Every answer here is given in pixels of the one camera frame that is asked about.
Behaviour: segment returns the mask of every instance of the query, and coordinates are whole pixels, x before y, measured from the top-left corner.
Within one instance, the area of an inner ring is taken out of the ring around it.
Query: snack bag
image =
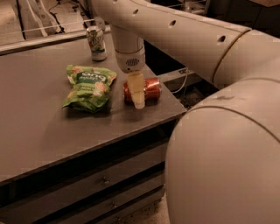
[[[103,67],[68,65],[66,73],[73,88],[63,101],[63,108],[95,113],[108,101],[115,72]]]

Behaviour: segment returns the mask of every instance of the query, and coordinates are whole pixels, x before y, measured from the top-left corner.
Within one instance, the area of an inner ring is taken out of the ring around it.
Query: gray tabletop
[[[136,110],[123,101],[126,75],[108,58],[93,62],[88,42],[75,40],[0,57],[0,185],[78,157],[179,117],[186,110],[163,85],[161,98]],[[71,89],[68,64],[117,72],[107,107],[96,114],[61,108]],[[154,77],[146,66],[145,77]]]

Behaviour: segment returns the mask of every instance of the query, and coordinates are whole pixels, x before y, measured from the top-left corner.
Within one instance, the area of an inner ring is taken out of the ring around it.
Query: aluminum can
[[[126,102],[132,102],[131,93],[129,90],[128,83],[123,83],[123,96]],[[158,99],[161,95],[161,85],[158,78],[148,78],[144,79],[144,94],[145,100],[148,99]]]
[[[97,25],[87,28],[87,41],[91,50],[92,60],[101,61],[107,58],[104,35]]]

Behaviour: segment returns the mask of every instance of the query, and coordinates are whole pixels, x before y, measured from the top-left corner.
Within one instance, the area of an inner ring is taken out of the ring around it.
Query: screw hole
[[[138,13],[138,10],[133,11],[133,15],[132,16],[135,16],[137,13]]]
[[[226,36],[221,36],[218,38],[218,42],[224,42],[226,40]]]
[[[172,28],[176,24],[176,20],[173,20],[169,23],[169,28]]]

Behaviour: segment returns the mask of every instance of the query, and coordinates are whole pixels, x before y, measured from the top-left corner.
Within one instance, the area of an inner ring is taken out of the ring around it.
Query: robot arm
[[[111,25],[221,89],[184,115],[171,136],[171,223],[280,223],[280,40],[144,0],[92,4]]]

